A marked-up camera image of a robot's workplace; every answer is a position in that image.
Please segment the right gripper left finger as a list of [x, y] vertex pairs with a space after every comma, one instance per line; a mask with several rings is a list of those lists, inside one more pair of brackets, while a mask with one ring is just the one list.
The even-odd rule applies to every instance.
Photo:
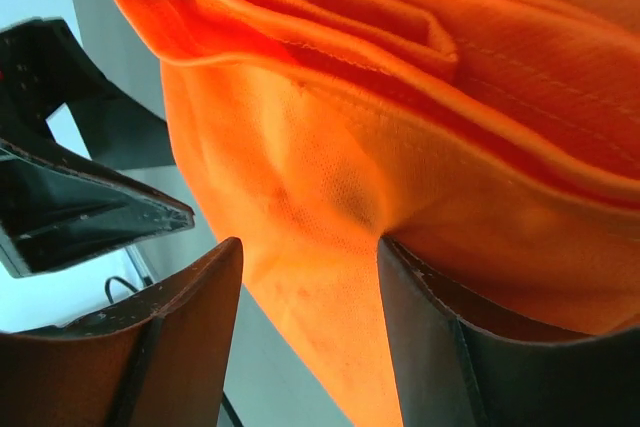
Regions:
[[240, 425], [223, 388], [242, 269], [229, 238], [64, 327], [2, 334], [2, 425]]

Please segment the orange t shirt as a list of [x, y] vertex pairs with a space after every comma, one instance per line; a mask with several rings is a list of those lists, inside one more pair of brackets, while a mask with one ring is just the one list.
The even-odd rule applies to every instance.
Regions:
[[499, 305], [639, 322], [639, 0], [115, 0], [176, 164], [357, 426], [401, 422], [391, 234]]

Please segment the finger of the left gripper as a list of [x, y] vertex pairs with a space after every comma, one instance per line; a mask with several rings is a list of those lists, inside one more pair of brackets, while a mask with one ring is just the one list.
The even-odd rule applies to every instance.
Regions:
[[58, 272], [193, 228], [186, 204], [52, 142], [1, 142], [1, 263], [14, 278]]
[[110, 81], [62, 18], [1, 31], [1, 111], [44, 138], [67, 106], [92, 160], [114, 170], [175, 163], [165, 120]]

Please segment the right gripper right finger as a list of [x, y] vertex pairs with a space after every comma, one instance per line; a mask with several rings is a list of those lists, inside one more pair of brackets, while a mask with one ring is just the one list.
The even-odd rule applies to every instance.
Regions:
[[535, 321], [379, 241], [377, 267], [407, 426], [635, 426], [639, 331]]

